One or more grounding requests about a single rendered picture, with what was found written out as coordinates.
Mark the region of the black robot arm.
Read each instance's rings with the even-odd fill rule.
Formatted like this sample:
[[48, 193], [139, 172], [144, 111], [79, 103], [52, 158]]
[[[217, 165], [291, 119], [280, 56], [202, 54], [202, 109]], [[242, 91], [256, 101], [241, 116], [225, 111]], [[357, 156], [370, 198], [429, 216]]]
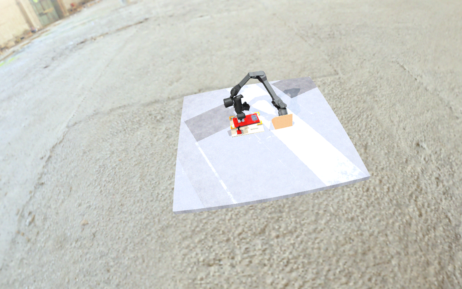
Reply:
[[[276, 95], [276, 93], [274, 92], [274, 90], [272, 89], [271, 85], [268, 83], [267, 81], [267, 77], [264, 73], [264, 71], [255, 71], [253, 73], [248, 73], [244, 79], [242, 81], [240, 81], [240, 83], [238, 85], [236, 85], [235, 87], [233, 87], [230, 91], [230, 97], [229, 98], [225, 98], [223, 99], [223, 102], [224, 102], [224, 105], [225, 107], [230, 107], [230, 106], [233, 106], [233, 102], [236, 106], [239, 106], [240, 104], [242, 104], [242, 98], [243, 98], [243, 95], [242, 94], [239, 94], [239, 91], [240, 89], [244, 86], [244, 84], [246, 84], [246, 82], [250, 79], [250, 78], [253, 78], [253, 79], [258, 79], [265, 87], [265, 89], [267, 89], [269, 95], [272, 97], [272, 101], [271, 103], [273, 104], [273, 106], [275, 106], [278, 110], [278, 114], [279, 116], [283, 116], [283, 115], [287, 115], [287, 105], [284, 104], [284, 102], [281, 100], [280, 97], [278, 97]], [[234, 97], [235, 96], [235, 97]], [[249, 110], [250, 106], [249, 104], [246, 103], [246, 101], [244, 101], [244, 103], [242, 104], [242, 111], [244, 110]]]

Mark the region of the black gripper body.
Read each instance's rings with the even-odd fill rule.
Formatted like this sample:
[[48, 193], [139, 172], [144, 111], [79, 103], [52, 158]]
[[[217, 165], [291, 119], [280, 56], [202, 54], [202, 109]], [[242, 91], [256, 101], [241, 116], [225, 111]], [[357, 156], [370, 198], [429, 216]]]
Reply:
[[242, 112], [242, 106], [243, 106], [242, 104], [240, 104], [239, 106], [236, 106], [235, 104], [233, 104], [233, 108], [235, 108], [236, 113], [238, 112], [237, 114], [238, 120], [246, 118], [245, 113]]

